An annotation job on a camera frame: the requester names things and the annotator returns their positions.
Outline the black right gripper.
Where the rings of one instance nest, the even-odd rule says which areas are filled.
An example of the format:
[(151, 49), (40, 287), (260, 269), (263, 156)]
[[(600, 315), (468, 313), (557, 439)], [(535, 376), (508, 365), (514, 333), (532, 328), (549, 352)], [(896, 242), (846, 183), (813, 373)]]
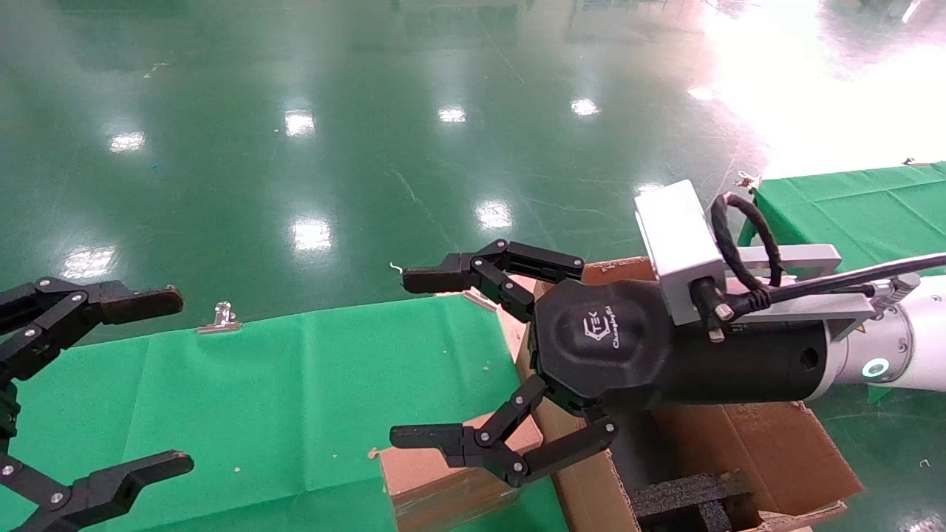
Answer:
[[(486, 469), (510, 487), (523, 487), (604, 451), (618, 431), (600, 415), (551, 443), (514, 451), (508, 439), (547, 391), (577, 415), (596, 407), (806, 400), (823, 380), (828, 336), (821, 323), (742, 324), (712, 341), (700, 322), (673, 323), (655, 282), (587, 285), (576, 281), (584, 266), (578, 256), (497, 239), (476, 252), (450, 253), (436, 267), (404, 269), (408, 293), (476, 289), (518, 321), (533, 320), (534, 369), (542, 378), (527, 378), (479, 428), (395, 426), (393, 447), (436, 449), (450, 468)], [(558, 284), (535, 303), (513, 275)]]

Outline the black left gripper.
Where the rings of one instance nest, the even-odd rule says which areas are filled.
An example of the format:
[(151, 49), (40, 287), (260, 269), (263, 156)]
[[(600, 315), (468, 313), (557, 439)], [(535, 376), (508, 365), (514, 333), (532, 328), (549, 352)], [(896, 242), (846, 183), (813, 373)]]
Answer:
[[(99, 324), (127, 324), (172, 316), (185, 302), (175, 286), (131, 290), (122, 282), (78, 285), (43, 277), (1, 296), (0, 444), (17, 435), (20, 404), (12, 380), (26, 381), (75, 346)], [(62, 485), (38, 469), (3, 453), (2, 485), (37, 508), (16, 531), (80, 531), (128, 514), (149, 485), (189, 474), (194, 461), (165, 451), (98, 469)]]

